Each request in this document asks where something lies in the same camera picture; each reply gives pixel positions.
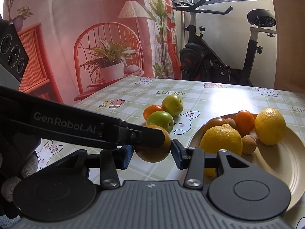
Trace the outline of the large yellow lemon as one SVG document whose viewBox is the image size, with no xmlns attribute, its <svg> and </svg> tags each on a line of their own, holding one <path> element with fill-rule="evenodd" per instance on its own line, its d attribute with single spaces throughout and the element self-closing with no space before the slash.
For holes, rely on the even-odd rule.
<svg viewBox="0 0 305 229">
<path fill-rule="evenodd" d="M 243 143 L 239 132 L 225 123 L 208 129 L 201 139 L 199 148 L 206 154 L 217 154 L 220 149 L 226 149 L 241 157 Z"/>
</svg>

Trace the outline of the dark orange brownish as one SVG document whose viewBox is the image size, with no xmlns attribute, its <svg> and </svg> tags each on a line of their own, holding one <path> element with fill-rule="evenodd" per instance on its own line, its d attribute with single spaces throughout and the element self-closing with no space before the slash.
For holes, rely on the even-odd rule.
<svg viewBox="0 0 305 229">
<path fill-rule="evenodd" d="M 160 126 L 157 125 L 149 125 L 149 128 L 162 130 L 165 139 L 164 144 L 159 148 L 151 148 L 144 146 L 136 146 L 134 148 L 137 156 L 146 162 L 156 163 L 164 160 L 171 151 L 171 138 L 169 133 Z"/>
</svg>

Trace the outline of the dark orange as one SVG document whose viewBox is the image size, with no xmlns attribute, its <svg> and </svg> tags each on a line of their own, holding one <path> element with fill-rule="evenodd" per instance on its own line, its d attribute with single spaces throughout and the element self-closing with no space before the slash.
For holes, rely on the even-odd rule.
<svg viewBox="0 0 305 229">
<path fill-rule="evenodd" d="M 224 123 L 225 123 L 225 119 L 222 117 L 216 117 L 210 119 L 203 127 L 203 134 L 205 134 L 206 131 L 209 130 L 210 128 L 215 126 L 222 126 Z"/>
</svg>

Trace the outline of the green apple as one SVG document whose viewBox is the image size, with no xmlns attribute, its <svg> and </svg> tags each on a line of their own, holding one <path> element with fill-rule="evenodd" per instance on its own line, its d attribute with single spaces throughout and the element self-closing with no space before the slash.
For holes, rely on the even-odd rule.
<svg viewBox="0 0 305 229">
<path fill-rule="evenodd" d="M 165 129 L 168 133 L 171 133 L 174 127 L 174 119 L 172 115 L 166 111 L 156 111 L 149 115 L 146 120 L 146 125 L 159 126 Z"/>
</svg>

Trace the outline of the bright orange tangerine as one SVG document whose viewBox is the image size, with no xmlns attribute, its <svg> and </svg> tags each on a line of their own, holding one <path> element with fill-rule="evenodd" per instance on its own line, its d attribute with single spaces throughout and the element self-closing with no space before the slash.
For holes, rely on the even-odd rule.
<svg viewBox="0 0 305 229">
<path fill-rule="evenodd" d="M 254 128 L 254 117 L 247 110 L 239 111 L 234 118 L 237 130 L 241 135 L 249 134 Z"/>
</svg>

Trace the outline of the yellow-green apple far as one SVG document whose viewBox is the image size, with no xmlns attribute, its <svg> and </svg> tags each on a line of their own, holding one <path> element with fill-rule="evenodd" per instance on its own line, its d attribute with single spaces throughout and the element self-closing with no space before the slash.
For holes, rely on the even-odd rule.
<svg viewBox="0 0 305 229">
<path fill-rule="evenodd" d="M 166 96 L 161 106 L 164 111 L 170 113 L 173 117 L 179 116 L 184 109 L 182 99 L 177 95 Z"/>
</svg>

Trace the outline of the small orange tangerine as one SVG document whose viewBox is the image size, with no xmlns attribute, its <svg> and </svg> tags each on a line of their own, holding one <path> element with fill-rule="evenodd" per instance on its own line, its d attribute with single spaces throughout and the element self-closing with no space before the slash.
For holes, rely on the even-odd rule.
<svg viewBox="0 0 305 229">
<path fill-rule="evenodd" d="M 163 111 L 162 106 L 157 105 L 157 104 L 153 104 L 151 106 L 148 106 L 144 111 L 143 111 L 143 118 L 145 119 L 145 121 L 148 119 L 148 117 L 157 111 Z"/>
</svg>

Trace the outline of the beige round plate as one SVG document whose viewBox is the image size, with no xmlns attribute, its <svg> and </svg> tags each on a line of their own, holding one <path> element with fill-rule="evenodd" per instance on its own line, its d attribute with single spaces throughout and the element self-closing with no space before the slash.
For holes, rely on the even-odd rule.
<svg viewBox="0 0 305 229">
<path fill-rule="evenodd" d="M 304 210 L 304 116 L 283 113 L 286 121 L 284 138 L 276 145 L 258 141 L 254 153 L 242 157 L 284 181 L 292 200 L 288 210 Z"/>
</svg>

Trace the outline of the red printed backdrop curtain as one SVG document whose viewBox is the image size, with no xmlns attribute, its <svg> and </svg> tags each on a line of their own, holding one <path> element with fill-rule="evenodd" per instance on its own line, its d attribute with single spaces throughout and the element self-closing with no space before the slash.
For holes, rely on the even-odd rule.
<svg viewBox="0 0 305 229">
<path fill-rule="evenodd" d="M 19 90 L 72 105 L 127 76 L 180 79 L 172 0 L 1 0 Z"/>
</svg>

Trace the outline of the black exercise bike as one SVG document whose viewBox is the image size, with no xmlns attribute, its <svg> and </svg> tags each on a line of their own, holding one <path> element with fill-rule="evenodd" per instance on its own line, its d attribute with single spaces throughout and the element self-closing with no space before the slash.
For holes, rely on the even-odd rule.
<svg viewBox="0 0 305 229">
<path fill-rule="evenodd" d="M 275 16 L 252 9 L 241 16 L 232 6 L 204 9 L 206 0 L 172 0 L 176 11 L 189 14 L 179 52 L 182 79 L 272 88 L 275 81 Z"/>
</svg>

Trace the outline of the wooden panel door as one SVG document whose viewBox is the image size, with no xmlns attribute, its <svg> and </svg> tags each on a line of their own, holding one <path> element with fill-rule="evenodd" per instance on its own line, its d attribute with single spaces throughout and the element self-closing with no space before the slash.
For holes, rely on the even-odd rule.
<svg viewBox="0 0 305 229">
<path fill-rule="evenodd" d="M 304 92 L 304 0 L 273 0 L 277 28 L 274 88 Z"/>
</svg>

